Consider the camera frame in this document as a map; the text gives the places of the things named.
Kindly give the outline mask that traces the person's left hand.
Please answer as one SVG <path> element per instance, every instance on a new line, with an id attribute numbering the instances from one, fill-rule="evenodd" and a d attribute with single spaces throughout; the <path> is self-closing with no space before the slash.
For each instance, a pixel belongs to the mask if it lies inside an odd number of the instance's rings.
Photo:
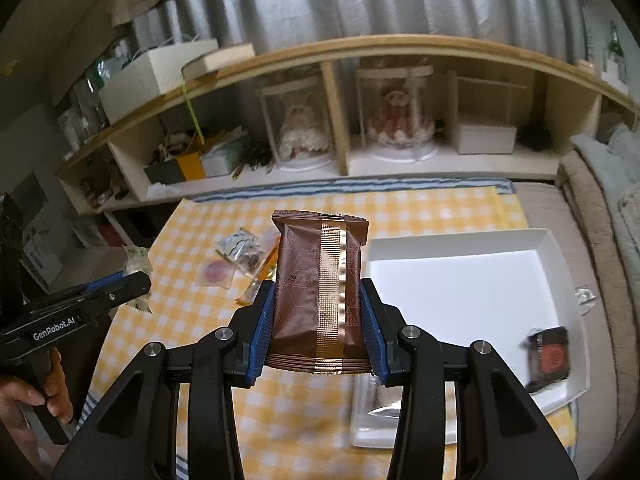
<path id="1" fill-rule="evenodd" d="M 66 386 L 62 356 L 57 348 L 53 348 L 49 356 L 51 369 L 43 381 L 41 391 L 20 378 L 1 378 L 1 421 L 6 428 L 26 427 L 20 410 L 21 404 L 31 408 L 45 406 L 48 412 L 63 424 L 72 420 L 73 405 Z"/>

